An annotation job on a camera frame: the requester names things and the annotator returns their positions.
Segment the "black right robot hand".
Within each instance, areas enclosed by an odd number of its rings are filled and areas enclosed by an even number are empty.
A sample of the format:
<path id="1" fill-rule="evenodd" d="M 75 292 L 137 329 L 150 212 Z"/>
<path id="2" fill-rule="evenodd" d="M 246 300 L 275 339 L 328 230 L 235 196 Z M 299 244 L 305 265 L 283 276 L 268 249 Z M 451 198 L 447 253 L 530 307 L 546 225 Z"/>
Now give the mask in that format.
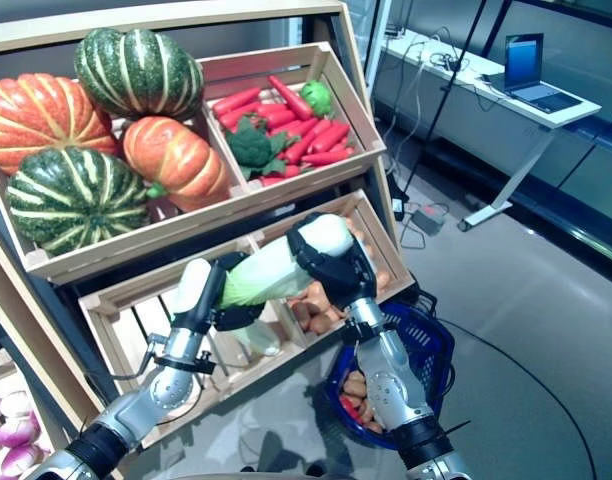
<path id="1" fill-rule="evenodd" d="M 342 217 L 309 214 L 286 231 L 286 240 L 299 268 L 322 284 L 329 302 L 340 310 L 376 299 L 375 269 Z"/>

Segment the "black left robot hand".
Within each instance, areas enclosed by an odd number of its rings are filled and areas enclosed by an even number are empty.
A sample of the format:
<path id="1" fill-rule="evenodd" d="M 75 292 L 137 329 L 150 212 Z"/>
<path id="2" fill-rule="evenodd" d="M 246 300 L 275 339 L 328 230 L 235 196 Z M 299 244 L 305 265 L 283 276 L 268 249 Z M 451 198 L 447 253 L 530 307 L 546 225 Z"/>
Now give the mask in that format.
<path id="1" fill-rule="evenodd" d="M 187 263 L 178 284 L 171 326 L 206 334 L 212 327 L 232 331 L 252 325 L 260 317 L 264 303 L 222 305 L 227 274 L 247 257 L 248 254 L 236 251 L 211 261 L 196 258 Z"/>

